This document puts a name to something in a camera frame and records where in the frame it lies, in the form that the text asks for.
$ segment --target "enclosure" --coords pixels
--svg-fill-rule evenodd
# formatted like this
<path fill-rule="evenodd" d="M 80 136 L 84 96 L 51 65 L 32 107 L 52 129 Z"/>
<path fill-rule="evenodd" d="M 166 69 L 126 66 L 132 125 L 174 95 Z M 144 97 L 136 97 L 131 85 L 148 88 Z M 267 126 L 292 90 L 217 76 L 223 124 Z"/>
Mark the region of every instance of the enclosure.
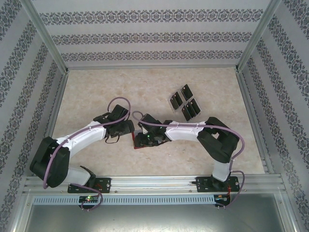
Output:
<path fill-rule="evenodd" d="M 309 230 L 308 0 L 0 5 L 0 231 Z M 87 194 L 43 189 L 30 171 L 43 138 L 83 128 L 115 97 L 186 122 L 169 104 L 186 84 L 201 109 L 189 122 L 217 117 L 246 144 L 226 210 L 192 184 L 214 166 L 192 141 L 134 149 L 127 134 L 81 150 L 70 164 L 111 178 L 96 213 L 76 206 Z"/>

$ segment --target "black cable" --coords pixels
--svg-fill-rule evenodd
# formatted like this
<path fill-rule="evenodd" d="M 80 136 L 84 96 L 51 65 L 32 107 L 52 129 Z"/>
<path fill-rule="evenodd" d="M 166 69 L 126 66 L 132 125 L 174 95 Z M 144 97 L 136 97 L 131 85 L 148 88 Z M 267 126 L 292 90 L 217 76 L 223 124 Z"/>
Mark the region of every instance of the black cable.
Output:
<path fill-rule="evenodd" d="M 110 138 L 109 136 L 106 138 L 105 143 L 107 143 L 107 144 L 115 144 L 115 143 L 117 143 L 117 142 L 119 141 L 120 135 L 118 135 L 118 138 L 117 138 L 117 141 L 116 141 L 116 142 L 108 143 L 107 140 L 108 140 L 109 138 Z"/>
<path fill-rule="evenodd" d="M 125 121 L 128 121 L 128 120 L 129 120 L 129 117 L 130 117 L 130 112 L 129 112 L 127 118 L 125 119 Z"/>

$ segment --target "marble floor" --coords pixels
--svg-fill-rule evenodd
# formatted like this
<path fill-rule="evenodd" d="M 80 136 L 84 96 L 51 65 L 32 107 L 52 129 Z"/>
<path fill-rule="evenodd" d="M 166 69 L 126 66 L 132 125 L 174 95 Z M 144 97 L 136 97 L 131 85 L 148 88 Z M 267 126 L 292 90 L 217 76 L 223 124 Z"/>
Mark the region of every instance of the marble floor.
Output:
<path fill-rule="evenodd" d="M 246 174 L 264 173 L 233 68 L 70 71 L 53 137 L 86 126 L 107 112 L 110 100 L 118 96 L 130 100 L 132 111 L 149 113 L 161 122 L 184 122 L 182 115 L 172 112 L 168 98 L 185 84 L 202 110 L 193 122 L 214 116 L 244 137 L 245 150 L 235 160 L 233 169 Z M 116 104 L 127 107 L 123 100 L 112 108 Z M 136 121 L 130 119 L 139 129 Z M 205 175 L 212 173 L 213 160 L 202 145 L 190 141 L 135 150 L 128 134 L 116 144 L 103 140 L 93 143 L 76 154 L 70 164 L 83 165 L 96 175 Z"/>

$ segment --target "black plastic piece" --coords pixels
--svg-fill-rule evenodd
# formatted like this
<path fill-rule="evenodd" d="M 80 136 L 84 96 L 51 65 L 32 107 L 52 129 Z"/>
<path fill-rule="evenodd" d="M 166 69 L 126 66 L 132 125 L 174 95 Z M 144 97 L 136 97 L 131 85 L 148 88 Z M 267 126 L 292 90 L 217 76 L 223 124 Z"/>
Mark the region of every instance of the black plastic piece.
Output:
<path fill-rule="evenodd" d="M 215 117 L 210 117 L 206 125 L 215 125 L 228 128 L 223 122 Z M 220 129 L 204 128 L 198 133 L 197 139 L 207 150 L 210 156 L 220 163 L 229 163 L 231 156 L 237 147 L 239 138 L 234 134 Z"/>
<path fill-rule="evenodd" d="M 93 189 L 96 189 L 100 191 L 101 193 L 109 193 L 111 189 L 111 181 L 112 179 L 110 178 L 95 178 L 94 184 L 93 184 Z M 68 193 L 96 193 L 91 190 L 87 190 L 84 188 L 79 188 L 75 185 L 69 185 L 68 186 Z"/>
<path fill-rule="evenodd" d="M 128 110 L 120 105 L 116 105 L 112 112 L 95 117 L 93 120 L 99 123 L 113 122 L 121 119 L 128 113 Z"/>
<path fill-rule="evenodd" d="M 162 124 L 159 120 L 156 120 L 149 114 L 145 114 L 142 118 L 142 121 L 154 124 Z M 166 120 L 163 124 L 168 125 L 172 120 Z M 165 135 L 166 127 L 161 126 L 149 126 L 147 124 L 138 123 L 138 126 L 147 130 L 146 134 L 138 133 L 134 138 L 135 147 L 144 147 L 144 146 L 159 146 L 165 142 L 170 141 L 170 139 Z"/>
<path fill-rule="evenodd" d="M 177 110 L 182 105 L 182 103 L 183 103 L 183 101 L 182 101 L 181 97 L 179 96 L 178 92 L 174 93 L 169 101 L 172 104 L 174 110 Z"/>
<path fill-rule="evenodd" d="M 154 123 L 154 124 L 162 124 L 159 120 L 156 120 L 154 117 L 152 117 L 150 114 L 145 114 L 143 117 L 141 117 L 141 121 L 148 122 L 148 123 Z M 147 124 L 138 123 L 139 127 L 144 127 L 148 132 L 149 131 L 157 131 L 160 126 L 149 126 Z"/>
<path fill-rule="evenodd" d="M 189 115 L 190 115 L 191 118 L 193 118 L 197 115 L 190 103 L 187 103 L 187 105 L 185 107 L 186 107 L 187 111 L 189 112 Z"/>
<path fill-rule="evenodd" d="M 182 108 L 182 113 L 186 121 L 189 121 L 191 119 L 191 116 L 185 106 Z"/>
<path fill-rule="evenodd" d="M 50 155 L 58 146 L 59 144 L 57 143 L 57 140 L 52 139 L 51 137 L 46 137 L 41 141 L 41 144 L 30 165 L 30 170 L 40 179 L 44 179 Z M 68 174 L 69 161 L 69 149 L 67 147 L 61 147 L 51 165 L 46 182 L 48 186 L 54 188 L 64 181 Z"/>
<path fill-rule="evenodd" d="M 194 112 L 198 115 L 199 112 L 201 112 L 201 109 L 200 109 L 200 107 L 198 106 L 197 101 L 195 100 L 195 98 L 193 98 L 193 99 L 190 101 L 190 104 L 192 105 Z"/>
<path fill-rule="evenodd" d="M 128 113 L 128 110 L 120 105 L 116 105 L 112 112 L 107 112 L 103 115 L 95 117 L 93 120 L 101 124 L 113 122 L 121 119 Z M 134 131 L 134 125 L 131 120 L 121 121 L 116 124 L 104 126 L 106 128 L 106 137 L 117 137 L 125 134 L 130 134 Z"/>
<path fill-rule="evenodd" d="M 197 185 L 197 192 L 231 192 L 239 191 L 239 182 L 236 176 L 229 176 L 225 182 L 221 182 L 212 176 L 198 176 L 192 184 Z"/>
<path fill-rule="evenodd" d="M 177 103 L 176 98 L 174 97 L 174 95 L 170 98 L 169 101 L 170 101 L 170 103 L 172 104 L 174 110 L 177 110 L 177 109 L 179 108 L 179 105 L 178 105 L 178 103 Z"/>
<path fill-rule="evenodd" d="M 176 101 L 177 101 L 177 104 L 178 104 L 179 106 L 181 106 L 181 104 L 183 103 L 183 101 L 182 101 L 181 97 L 179 96 L 179 93 L 176 92 L 176 93 L 174 94 L 174 97 L 175 97 L 175 99 L 176 99 Z"/>
<path fill-rule="evenodd" d="M 191 89 L 188 85 L 182 87 L 182 93 L 186 101 L 193 97 L 193 93 L 191 92 Z"/>
<path fill-rule="evenodd" d="M 131 120 L 128 121 L 121 121 L 114 125 L 111 125 L 108 130 L 107 134 L 111 137 L 122 136 L 125 134 L 130 134 L 134 131 L 134 124 Z"/>

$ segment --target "patterned wallpaper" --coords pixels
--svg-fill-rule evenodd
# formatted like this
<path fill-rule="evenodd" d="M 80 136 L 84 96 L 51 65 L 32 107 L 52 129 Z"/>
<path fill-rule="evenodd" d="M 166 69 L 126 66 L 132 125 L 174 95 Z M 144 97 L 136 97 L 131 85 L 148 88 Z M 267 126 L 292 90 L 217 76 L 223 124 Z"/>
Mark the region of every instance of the patterned wallpaper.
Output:
<path fill-rule="evenodd" d="M 0 0 L 0 232 L 47 131 L 62 73 L 17 0 Z"/>
<path fill-rule="evenodd" d="M 309 1 L 284 0 L 243 70 L 272 165 L 309 231 Z"/>
<path fill-rule="evenodd" d="M 236 65 L 269 0 L 34 0 L 69 68 Z"/>

